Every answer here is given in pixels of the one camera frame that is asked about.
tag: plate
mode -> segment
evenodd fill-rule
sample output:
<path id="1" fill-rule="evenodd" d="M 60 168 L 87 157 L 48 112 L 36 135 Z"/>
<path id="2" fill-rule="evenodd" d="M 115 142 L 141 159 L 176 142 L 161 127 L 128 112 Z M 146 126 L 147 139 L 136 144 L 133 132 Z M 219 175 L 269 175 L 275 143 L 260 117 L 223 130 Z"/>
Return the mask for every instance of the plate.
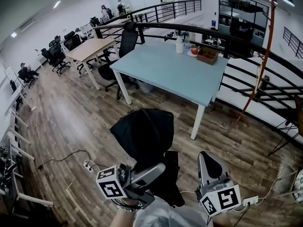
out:
<path id="1" fill-rule="evenodd" d="M 197 55 L 194 55 L 191 51 L 188 51 L 187 54 L 191 57 L 197 57 Z"/>

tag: person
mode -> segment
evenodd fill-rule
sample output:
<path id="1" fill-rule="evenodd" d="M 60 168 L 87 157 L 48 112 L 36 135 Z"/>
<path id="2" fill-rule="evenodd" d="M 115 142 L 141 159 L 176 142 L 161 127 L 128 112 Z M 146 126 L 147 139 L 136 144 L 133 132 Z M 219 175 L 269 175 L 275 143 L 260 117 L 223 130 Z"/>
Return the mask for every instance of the person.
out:
<path id="1" fill-rule="evenodd" d="M 105 5 L 102 5 L 101 10 L 102 10 L 102 15 L 103 15 L 103 22 L 107 22 L 110 19 L 112 19 L 113 14 L 109 8 L 105 7 Z"/>
<path id="2" fill-rule="evenodd" d="M 126 13 L 125 4 L 121 0 L 118 0 L 117 9 L 119 12 L 119 16 L 124 15 Z"/>
<path id="3" fill-rule="evenodd" d="M 137 202 L 130 199 L 122 199 L 128 206 L 136 206 Z M 155 201 L 146 209 L 137 212 L 129 212 L 120 208 L 114 217 L 110 227 L 207 227 L 207 216 L 195 211 L 189 206 L 173 208 L 164 200 L 155 197 Z M 213 217 L 214 227 L 232 227 L 232 223 L 226 214 Z"/>
<path id="4" fill-rule="evenodd" d="M 20 78 L 23 78 L 26 83 L 30 82 L 30 80 L 32 80 L 34 76 L 39 76 L 38 72 L 31 70 L 30 66 L 26 67 L 25 63 L 21 63 L 20 67 L 21 70 L 18 72 L 18 75 L 20 76 Z"/>
<path id="5" fill-rule="evenodd" d="M 79 28 L 75 29 L 75 34 L 79 35 L 81 42 L 86 41 L 87 40 L 87 36 L 85 36 L 81 30 Z"/>

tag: wooden floor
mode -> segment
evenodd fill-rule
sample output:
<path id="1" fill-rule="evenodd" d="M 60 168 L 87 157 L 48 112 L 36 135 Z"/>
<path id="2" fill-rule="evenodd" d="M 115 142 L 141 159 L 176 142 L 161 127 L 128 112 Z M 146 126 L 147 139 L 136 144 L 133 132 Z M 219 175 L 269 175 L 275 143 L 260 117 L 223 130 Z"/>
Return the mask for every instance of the wooden floor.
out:
<path id="1" fill-rule="evenodd" d="M 93 73 L 101 85 L 108 84 L 100 78 L 96 68 Z M 267 154 L 281 139 L 268 127 L 246 116 L 249 125 L 238 123 L 227 133 L 234 118 L 234 110 L 216 102 L 203 116 L 195 141 L 190 139 L 197 105 L 164 91 L 145 94 L 129 88 L 133 101 L 127 105 L 123 96 L 115 99 L 116 87 L 108 93 L 101 87 L 97 91 L 88 76 L 78 77 L 74 68 L 61 76 L 51 72 L 49 66 L 40 69 L 40 77 L 30 89 L 28 98 L 36 105 L 32 113 L 26 105 L 20 109 L 21 118 L 29 129 L 21 133 L 32 144 L 23 146 L 36 157 L 29 162 L 31 174 L 27 177 L 30 191 L 37 197 L 54 202 L 54 213 L 69 226 L 109 226 L 116 207 L 105 201 L 95 184 L 95 172 L 83 167 L 86 153 L 77 153 L 62 162 L 51 162 L 37 170 L 43 162 L 61 159 L 69 153 L 87 150 L 92 161 L 105 166 L 131 164 L 133 160 L 118 145 L 109 129 L 120 117 L 142 107 L 159 108 L 174 114 L 175 135 L 171 150 L 179 152 L 180 171 L 177 185 L 180 191 L 194 191 L 199 185 L 197 156 L 202 150 L 210 151 L 224 159 L 235 183 L 240 185 L 241 197 L 263 197 L 286 164 L 298 167 L 303 162 L 303 152 L 288 145 L 270 158 Z M 192 193 L 183 193 L 187 205 L 197 206 Z M 250 210 L 238 226 L 302 226 L 303 205 L 287 205 L 266 199 Z M 235 223 L 242 213 L 230 212 Z"/>

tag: light blue table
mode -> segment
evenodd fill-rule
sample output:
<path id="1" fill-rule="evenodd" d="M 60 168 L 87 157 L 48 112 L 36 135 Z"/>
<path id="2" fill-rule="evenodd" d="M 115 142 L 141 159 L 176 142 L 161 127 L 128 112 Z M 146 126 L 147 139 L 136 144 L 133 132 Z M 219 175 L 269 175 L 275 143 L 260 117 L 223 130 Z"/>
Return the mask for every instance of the light blue table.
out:
<path id="1" fill-rule="evenodd" d="M 176 46 L 166 42 L 145 43 L 113 65 L 121 91 L 128 104 L 132 101 L 120 73 L 150 83 L 199 105 L 191 139 L 195 139 L 204 109 L 215 99 L 228 60 L 219 57 L 212 66 L 177 54 Z"/>

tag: whiteboard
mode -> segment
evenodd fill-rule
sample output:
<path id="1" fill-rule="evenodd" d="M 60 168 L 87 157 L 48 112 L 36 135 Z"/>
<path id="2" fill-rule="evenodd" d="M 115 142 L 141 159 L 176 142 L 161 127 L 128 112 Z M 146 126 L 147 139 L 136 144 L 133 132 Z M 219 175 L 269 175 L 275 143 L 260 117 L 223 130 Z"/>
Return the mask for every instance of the whiteboard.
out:
<path id="1" fill-rule="evenodd" d="M 16 84 L 16 87 L 18 87 L 21 83 L 18 79 L 18 77 L 16 76 L 16 74 L 13 72 L 12 68 L 10 66 L 8 66 L 5 70 L 4 73 L 6 75 L 6 77 L 10 80 L 10 81 L 14 81 Z"/>

